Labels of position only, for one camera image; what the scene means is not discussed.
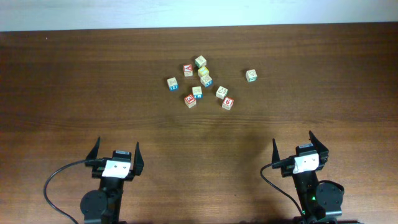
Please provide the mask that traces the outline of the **red six wooden block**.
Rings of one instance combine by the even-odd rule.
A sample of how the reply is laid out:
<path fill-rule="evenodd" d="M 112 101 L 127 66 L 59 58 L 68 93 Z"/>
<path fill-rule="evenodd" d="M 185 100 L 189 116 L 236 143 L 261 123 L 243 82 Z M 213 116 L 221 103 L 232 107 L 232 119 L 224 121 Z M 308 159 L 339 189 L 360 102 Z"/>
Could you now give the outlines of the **red six wooden block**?
<path fill-rule="evenodd" d="M 234 100 L 229 97 L 225 97 L 222 103 L 222 108 L 226 110 L 230 110 L 233 107 Z"/>

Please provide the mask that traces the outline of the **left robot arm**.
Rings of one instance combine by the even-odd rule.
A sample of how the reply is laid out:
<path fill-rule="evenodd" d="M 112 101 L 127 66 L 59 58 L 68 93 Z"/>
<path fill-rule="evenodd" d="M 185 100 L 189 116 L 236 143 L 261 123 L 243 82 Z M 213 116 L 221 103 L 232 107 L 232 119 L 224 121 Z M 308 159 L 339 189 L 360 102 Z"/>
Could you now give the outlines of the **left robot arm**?
<path fill-rule="evenodd" d="M 100 140 L 86 157 L 85 166 L 92 168 L 91 176 L 99 179 L 99 188 L 86 193 L 81 202 L 80 210 L 85 223 L 115 224 L 119 219 L 124 183 L 131 182 L 140 176 L 144 169 L 139 143 L 133 153 L 113 151 L 111 157 L 97 158 Z"/>

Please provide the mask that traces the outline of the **red E wooden block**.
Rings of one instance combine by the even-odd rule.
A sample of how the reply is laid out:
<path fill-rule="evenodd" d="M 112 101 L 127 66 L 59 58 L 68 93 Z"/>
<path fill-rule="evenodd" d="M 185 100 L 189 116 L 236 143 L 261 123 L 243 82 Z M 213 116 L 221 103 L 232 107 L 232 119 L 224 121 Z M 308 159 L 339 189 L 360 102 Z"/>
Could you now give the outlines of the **red E wooden block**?
<path fill-rule="evenodd" d="M 193 106 L 195 106 L 197 104 L 197 101 L 192 94 L 187 95 L 184 98 L 184 102 L 188 106 L 188 108 L 192 108 Z"/>

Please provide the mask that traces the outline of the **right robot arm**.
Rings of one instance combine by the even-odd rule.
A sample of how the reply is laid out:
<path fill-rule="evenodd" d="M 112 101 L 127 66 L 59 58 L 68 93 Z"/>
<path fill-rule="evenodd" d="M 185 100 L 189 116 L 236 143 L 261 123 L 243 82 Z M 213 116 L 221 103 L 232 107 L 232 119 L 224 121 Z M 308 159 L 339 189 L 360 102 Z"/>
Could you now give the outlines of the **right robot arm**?
<path fill-rule="evenodd" d="M 328 161 L 329 150 L 312 132 L 309 140 L 310 143 L 297 146 L 295 154 L 286 159 L 279 157 L 273 140 L 271 167 L 280 169 L 282 177 L 293 178 L 300 212 L 294 223 L 336 223 L 336 218 L 342 215 L 345 189 L 336 182 L 318 180 L 317 172 Z"/>

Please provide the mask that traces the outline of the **green animal wooden block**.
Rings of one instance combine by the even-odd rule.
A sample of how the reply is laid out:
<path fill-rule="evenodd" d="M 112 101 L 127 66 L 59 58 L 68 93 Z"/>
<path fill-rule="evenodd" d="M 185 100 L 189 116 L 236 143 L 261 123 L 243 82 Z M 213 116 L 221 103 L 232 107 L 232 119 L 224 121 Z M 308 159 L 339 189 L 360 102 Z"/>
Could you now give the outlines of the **green animal wooden block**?
<path fill-rule="evenodd" d="M 223 86 L 219 86 L 219 88 L 216 91 L 216 97 L 222 100 L 226 97 L 227 94 L 228 94 L 228 89 Z"/>

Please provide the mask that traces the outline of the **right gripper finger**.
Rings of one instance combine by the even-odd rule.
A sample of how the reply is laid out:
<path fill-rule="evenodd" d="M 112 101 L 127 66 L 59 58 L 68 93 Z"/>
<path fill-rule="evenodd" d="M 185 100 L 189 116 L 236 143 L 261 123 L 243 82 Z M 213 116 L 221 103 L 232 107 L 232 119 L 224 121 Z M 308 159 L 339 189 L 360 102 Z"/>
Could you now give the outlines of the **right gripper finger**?
<path fill-rule="evenodd" d="M 272 164 L 277 164 L 280 161 L 279 151 L 275 139 L 272 139 Z"/>
<path fill-rule="evenodd" d="M 315 149 L 317 150 L 318 154 L 320 156 L 327 156 L 329 153 L 329 150 L 326 146 L 324 146 L 313 134 L 312 131 L 309 131 L 309 138 L 311 143 L 315 146 Z"/>

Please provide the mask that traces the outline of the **blue side block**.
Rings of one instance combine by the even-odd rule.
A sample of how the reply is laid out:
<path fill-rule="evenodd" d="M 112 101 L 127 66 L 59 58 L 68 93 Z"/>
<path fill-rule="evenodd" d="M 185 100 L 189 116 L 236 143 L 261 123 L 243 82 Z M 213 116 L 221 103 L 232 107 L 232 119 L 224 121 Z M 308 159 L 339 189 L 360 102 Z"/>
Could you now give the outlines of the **blue side block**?
<path fill-rule="evenodd" d="M 203 98 L 203 92 L 200 86 L 195 86 L 192 88 L 192 94 L 195 99 Z"/>
<path fill-rule="evenodd" d="M 209 75 L 204 75 L 200 78 L 201 84 L 205 87 L 208 88 L 213 84 L 213 79 Z"/>

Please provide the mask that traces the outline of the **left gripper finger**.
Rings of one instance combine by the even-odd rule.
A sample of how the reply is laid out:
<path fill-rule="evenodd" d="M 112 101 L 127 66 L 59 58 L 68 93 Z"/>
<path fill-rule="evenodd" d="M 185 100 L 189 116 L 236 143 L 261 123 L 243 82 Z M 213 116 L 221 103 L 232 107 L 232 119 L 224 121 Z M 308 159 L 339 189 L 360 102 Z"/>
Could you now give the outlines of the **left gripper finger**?
<path fill-rule="evenodd" d="M 99 151 L 99 147 L 100 147 L 100 141 L 101 141 L 101 138 L 98 137 L 92 150 L 86 156 L 86 158 L 85 158 L 86 160 L 97 159 L 97 155 L 98 155 L 98 151 Z"/>
<path fill-rule="evenodd" d="M 134 175 L 141 175 L 143 169 L 144 169 L 144 160 L 142 158 L 142 154 L 140 151 L 139 142 L 137 142 L 134 151 L 134 162 L 133 162 L 132 173 Z"/>

